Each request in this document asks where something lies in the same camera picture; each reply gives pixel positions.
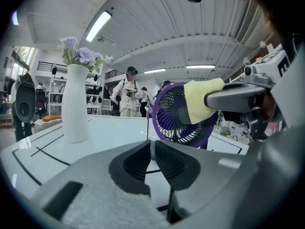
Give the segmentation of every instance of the white vase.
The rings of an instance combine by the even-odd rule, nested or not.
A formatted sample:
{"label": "white vase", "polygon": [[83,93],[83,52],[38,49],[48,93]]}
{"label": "white vase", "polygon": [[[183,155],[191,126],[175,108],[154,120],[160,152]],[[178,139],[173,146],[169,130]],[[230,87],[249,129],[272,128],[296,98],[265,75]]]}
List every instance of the white vase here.
{"label": "white vase", "polygon": [[89,136],[85,91],[88,72],[89,69],[82,65],[68,65],[61,106],[63,133],[68,143],[81,143]]}

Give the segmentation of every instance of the fan grille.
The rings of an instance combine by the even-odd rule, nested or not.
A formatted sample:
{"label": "fan grille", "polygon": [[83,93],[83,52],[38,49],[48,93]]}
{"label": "fan grille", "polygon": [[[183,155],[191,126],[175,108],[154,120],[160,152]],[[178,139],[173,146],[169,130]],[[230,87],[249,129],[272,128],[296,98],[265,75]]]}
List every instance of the fan grille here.
{"label": "fan grille", "polygon": [[160,133],[166,140],[188,146],[198,146],[198,143],[210,135],[211,120],[208,119],[195,125],[182,123],[179,112],[186,108],[183,85],[171,88],[170,91],[167,89],[164,91],[166,93],[160,98],[156,109],[156,123]]}

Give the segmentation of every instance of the beige pants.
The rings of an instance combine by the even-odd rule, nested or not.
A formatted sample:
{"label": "beige pants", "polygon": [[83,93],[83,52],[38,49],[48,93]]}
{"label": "beige pants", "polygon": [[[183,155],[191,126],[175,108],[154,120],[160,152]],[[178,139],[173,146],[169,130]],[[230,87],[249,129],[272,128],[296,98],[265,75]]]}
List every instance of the beige pants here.
{"label": "beige pants", "polygon": [[136,116],[136,111],[133,111],[132,109],[129,108],[124,108],[120,114],[120,117],[135,117]]}

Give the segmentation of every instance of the black line on table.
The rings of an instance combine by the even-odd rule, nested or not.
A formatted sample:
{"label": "black line on table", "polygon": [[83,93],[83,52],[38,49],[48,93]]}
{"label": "black line on table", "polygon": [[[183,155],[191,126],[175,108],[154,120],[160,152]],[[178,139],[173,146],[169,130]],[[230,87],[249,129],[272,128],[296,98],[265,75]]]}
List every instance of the black line on table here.
{"label": "black line on table", "polygon": [[47,135],[47,134],[49,134],[49,133],[51,133],[51,132],[53,132],[53,131],[50,131],[50,132],[48,132],[48,133],[46,133],[46,134],[44,134],[44,135],[42,135],[42,136],[40,136],[40,137],[37,137],[36,139],[32,140],[31,142],[34,142],[34,141],[36,141],[37,139],[39,139],[39,138],[41,138],[41,137],[43,137],[43,136],[45,136],[45,135]]}
{"label": "black line on table", "polygon": [[39,151],[43,152],[45,155],[51,157],[52,159],[55,159],[56,161],[58,161],[58,162],[60,162],[60,163],[62,163],[62,164],[64,164],[64,165],[67,165],[67,166],[70,165],[69,163],[66,163],[66,162],[64,162],[64,161],[62,161],[62,160],[60,160],[60,159],[58,159],[58,158],[55,158],[54,156],[52,156],[52,155],[50,155],[50,154],[44,152],[41,148],[38,148],[38,147],[36,147],[36,148],[37,148]]}
{"label": "black line on table", "polygon": [[147,174],[151,174],[151,173],[157,173],[160,172],[160,170],[151,170],[151,171],[146,171]]}
{"label": "black line on table", "polygon": [[221,141],[223,141],[223,142],[225,142],[225,143],[231,144],[231,145],[233,145],[233,146],[239,148],[239,149],[240,149],[240,150],[239,150],[239,153],[240,153],[240,151],[242,150],[242,148],[239,147],[239,146],[236,146],[236,145],[234,145],[234,144],[232,144],[232,143],[226,142],[226,141],[224,141],[224,140],[222,140],[222,139],[220,139],[220,138],[217,138],[217,139],[219,139],[219,140],[221,140]]}
{"label": "black line on table", "polygon": [[50,143],[48,143],[46,146],[42,147],[40,150],[38,150],[37,152],[35,152],[34,154],[31,155],[34,156],[35,154],[37,154],[39,151],[41,151],[42,149],[44,149],[45,147],[47,147],[48,145],[50,145],[51,143],[55,142],[57,139],[61,138],[63,135],[57,137],[56,139],[54,139],[53,141],[51,141]]}
{"label": "black line on table", "polygon": [[168,209],[168,205],[160,206],[160,207],[157,208],[157,210],[159,210],[160,212],[165,211],[167,209]]}
{"label": "black line on table", "polygon": [[39,180],[37,180],[36,177],[33,176],[33,175],[31,174],[31,172],[28,171],[27,168],[22,164],[22,162],[17,158],[17,156],[15,155],[15,152],[16,152],[17,150],[18,150],[18,149],[15,149],[15,150],[12,152],[12,154],[13,154],[13,156],[15,157],[15,159],[17,160],[18,164],[21,166],[21,168],[24,170],[24,172],[27,173],[28,176],[29,176],[30,178],[32,178],[32,180],[33,180],[34,182],[37,183],[37,185],[41,186],[42,183],[41,183]]}

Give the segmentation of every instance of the black pants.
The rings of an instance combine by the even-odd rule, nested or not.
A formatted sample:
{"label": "black pants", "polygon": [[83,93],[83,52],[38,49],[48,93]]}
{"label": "black pants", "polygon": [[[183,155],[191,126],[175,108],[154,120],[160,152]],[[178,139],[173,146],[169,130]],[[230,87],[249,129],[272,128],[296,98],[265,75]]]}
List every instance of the black pants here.
{"label": "black pants", "polygon": [[142,117],[146,117],[146,109],[145,107],[147,106],[147,102],[142,102],[141,107],[140,107],[140,112],[142,114]]}
{"label": "black pants", "polygon": [[15,103],[11,105],[11,115],[13,118],[13,125],[15,128],[16,142],[32,135],[32,128],[29,122],[24,122],[24,130],[23,130],[21,125],[22,121],[18,118],[18,116],[15,113]]}

